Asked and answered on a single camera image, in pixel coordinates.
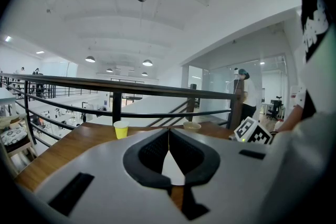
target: sleeve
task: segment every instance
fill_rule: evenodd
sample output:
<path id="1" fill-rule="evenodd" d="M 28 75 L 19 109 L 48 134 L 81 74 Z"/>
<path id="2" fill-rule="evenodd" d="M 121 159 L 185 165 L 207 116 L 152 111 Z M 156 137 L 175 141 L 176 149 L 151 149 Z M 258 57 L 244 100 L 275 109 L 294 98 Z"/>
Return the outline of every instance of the sleeve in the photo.
<path id="1" fill-rule="evenodd" d="M 248 88 L 249 88 L 249 81 L 244 80 L 244 92 L 248 92 Z"/>
<path id="2" fill-rule="evenodd" d="M 306 89 L 304 87 L 300 87 L 295 97 L 295 104 L 303 108 L 305 106 L 305 100 L 306 100 Z"/>

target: man in white shirt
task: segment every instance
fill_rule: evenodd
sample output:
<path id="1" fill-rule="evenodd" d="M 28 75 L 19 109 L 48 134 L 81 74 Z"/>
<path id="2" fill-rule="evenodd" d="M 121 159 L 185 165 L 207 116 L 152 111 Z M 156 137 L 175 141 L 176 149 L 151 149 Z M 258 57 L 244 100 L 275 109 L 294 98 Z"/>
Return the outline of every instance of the man in white shirt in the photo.
<path id="1" fill-rule="evenodd" d="M 244 81 L 244 101 L 242 108 L 242 116 L 240 122 L 247 117 L 253 118 L 257 110 L 256 88 L 253 81 L 250 79 L 249 73 L 245 69 L 239 69 L 239 79 Z"/>

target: paper cup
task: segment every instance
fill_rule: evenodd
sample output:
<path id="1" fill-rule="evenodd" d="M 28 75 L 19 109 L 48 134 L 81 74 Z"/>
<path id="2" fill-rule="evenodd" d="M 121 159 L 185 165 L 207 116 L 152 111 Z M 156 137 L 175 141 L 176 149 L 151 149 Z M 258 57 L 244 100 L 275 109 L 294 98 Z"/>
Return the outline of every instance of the paper cup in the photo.
<path id="1" fill-rule="evenodd" d="M 187 131 L 197 133 L 201 129 L 201 125 L 196 122 L 186 121 L 183 123 L 183 128 Z"/>
<path id="2" fill-rule="evenodd" d="M 114 123 L 115 134 L 118 139 L 123 139 L 127 137 L 128 125 L 130 123 L 128 121 L 117 121 Z"/>

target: white t-shirt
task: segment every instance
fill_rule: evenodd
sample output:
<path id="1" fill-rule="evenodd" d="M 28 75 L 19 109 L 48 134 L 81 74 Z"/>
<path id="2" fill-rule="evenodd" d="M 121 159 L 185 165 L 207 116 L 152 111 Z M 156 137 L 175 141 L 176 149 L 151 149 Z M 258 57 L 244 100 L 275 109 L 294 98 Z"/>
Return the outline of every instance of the white t-shirt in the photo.
<path id="1" fill-rule="evenodd" d="M 254 87 L 254 83 L 251 79 L 244 80 L 244 92 L 247 92 L 247 98 L 244 104 L 250 106 L 256 106 L 257 105 L 256 88 Z"/>

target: yellow paper cup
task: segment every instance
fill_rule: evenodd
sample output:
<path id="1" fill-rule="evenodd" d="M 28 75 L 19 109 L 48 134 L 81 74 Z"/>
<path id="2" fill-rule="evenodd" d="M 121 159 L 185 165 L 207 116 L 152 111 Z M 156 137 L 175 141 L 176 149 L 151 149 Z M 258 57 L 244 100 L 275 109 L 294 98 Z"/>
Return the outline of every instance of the yellow paper cup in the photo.
<path id="1" fill-rule="evenodd" d="M 114 123 L 115 134 L 118 139 L 123 139 L 127 137 L 128 125 L 130 123 L 128 121 L 117 121 Z"/>

